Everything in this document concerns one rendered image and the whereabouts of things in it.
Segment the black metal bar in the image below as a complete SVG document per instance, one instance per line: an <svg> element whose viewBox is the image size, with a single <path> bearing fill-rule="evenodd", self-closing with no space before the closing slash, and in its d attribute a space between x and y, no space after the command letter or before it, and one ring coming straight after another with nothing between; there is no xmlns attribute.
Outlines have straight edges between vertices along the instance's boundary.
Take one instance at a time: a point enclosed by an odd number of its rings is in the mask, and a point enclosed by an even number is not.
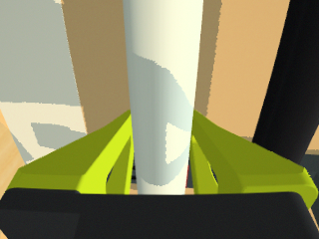
<svg viewBox="0 0 319 239"><path fill-rule="evenodd" d="M290 0L252 142L300 164L319 125L319 0Z"/></svg>

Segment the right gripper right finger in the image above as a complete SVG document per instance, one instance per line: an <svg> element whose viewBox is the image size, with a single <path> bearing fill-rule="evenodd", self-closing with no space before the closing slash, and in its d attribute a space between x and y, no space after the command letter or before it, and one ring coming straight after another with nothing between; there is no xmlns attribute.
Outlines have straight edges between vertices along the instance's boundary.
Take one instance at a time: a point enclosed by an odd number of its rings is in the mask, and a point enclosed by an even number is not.
<svg viewBox="0 0 319 239"><path fill-rule="evenodd" d="M308 210L318 196L304 167L216 125L196 110L189 158L194 194L292 191L302 196Z"/></svg>

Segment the white tube with red ends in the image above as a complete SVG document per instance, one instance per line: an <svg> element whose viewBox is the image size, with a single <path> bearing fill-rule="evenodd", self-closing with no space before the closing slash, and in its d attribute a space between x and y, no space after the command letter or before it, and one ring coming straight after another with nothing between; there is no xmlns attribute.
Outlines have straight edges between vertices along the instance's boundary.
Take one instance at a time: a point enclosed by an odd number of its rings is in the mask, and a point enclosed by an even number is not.
<svg viewBox="0 0 319 239"><path fill-rule="evenodd" d="M184 194L203 0L123 0L138 194Z"/></svg>

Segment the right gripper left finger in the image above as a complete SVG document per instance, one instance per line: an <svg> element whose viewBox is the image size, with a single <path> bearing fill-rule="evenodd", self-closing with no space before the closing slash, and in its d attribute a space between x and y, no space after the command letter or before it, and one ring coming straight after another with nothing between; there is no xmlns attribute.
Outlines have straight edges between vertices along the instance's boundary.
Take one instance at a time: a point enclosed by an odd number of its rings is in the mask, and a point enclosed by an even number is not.
<svg viewBox="0 0 319 239"><path fill-rule="evenodd" d="M7 189L130 194L133 161L131 110L127 110L106 126L18 168Z"/></svg>

